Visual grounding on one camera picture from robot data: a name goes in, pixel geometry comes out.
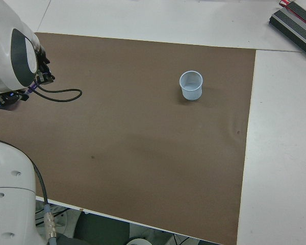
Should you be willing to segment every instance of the brown table surface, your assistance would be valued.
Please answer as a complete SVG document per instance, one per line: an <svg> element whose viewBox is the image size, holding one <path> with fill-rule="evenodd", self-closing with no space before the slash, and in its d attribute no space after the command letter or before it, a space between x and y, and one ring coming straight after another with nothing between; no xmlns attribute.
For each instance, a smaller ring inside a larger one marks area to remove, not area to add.
<svg viewBox="0 0 306 245"><path fill-rule="evenodd" d="M236 244L255 50L38 36L56 76L45 88L84 94L0 110L0 139L37 163L49 198ZM187 70L204 78L195 102Z"/></svg>

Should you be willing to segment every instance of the plastic cup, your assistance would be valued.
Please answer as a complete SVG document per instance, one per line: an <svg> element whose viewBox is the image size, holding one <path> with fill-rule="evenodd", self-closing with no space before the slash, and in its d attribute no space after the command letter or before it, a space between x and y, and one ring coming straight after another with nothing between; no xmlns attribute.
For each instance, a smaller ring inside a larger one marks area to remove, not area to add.
<svg viewBox="0 0 306 245"><path fill-rule="evenodd" d="M183 96L189 101L195 101L202 95L203 77L200 73L189 70L181 75L179 84Z"/></svg>

